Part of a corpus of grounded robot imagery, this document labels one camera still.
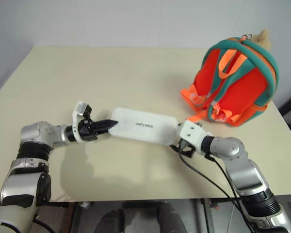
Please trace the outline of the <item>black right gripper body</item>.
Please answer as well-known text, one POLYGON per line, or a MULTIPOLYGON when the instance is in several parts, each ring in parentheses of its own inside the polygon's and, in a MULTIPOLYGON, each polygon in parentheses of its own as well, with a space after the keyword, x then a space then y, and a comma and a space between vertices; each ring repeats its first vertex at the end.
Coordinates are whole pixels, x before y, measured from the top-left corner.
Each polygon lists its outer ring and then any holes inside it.
POLYGON ((180 155, 187 158, 192 158, 195 153, 195 147, 189 144, 186 140, 181 139, 178 143, 177 150, 180 155))

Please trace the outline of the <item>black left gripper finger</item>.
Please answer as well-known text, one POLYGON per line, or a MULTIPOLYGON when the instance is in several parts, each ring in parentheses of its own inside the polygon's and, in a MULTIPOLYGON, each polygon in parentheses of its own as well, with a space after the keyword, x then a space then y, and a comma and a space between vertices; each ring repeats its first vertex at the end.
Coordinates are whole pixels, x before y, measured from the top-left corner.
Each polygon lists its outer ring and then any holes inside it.
POLYGON ((109 129, 111 129, 112 126, 101 126, 101 127, 95 127, 94 128, 94 133, 95 134, 104 134, 104 133, 108 133, 109 129))
POLYGON ((116 120, 105 119, 105 120, 96 121, 94 123, 94 128, 95 129, 110 129, 114 127, 116 124, 118 124, 118 121, 116 120))

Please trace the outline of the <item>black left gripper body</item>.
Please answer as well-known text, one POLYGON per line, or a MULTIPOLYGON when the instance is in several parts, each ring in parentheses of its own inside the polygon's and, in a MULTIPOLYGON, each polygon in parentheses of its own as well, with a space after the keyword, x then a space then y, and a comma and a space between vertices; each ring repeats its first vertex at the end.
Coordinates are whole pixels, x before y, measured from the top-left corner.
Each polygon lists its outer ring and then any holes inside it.
POLYGON ((78 132, 82 140, 94 141, 97 140, 98 125, 91 118, 82 119, 78 123, 78 132))

